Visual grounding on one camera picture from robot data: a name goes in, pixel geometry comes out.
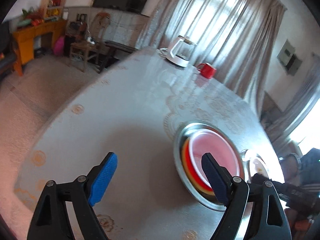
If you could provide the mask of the person right hand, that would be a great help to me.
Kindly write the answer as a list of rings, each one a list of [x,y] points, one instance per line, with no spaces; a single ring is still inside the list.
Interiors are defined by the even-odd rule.
[[[319,213],[305,216],[290,207],[284,209],[287,217],[292,239],[318,239],[319,237]]]

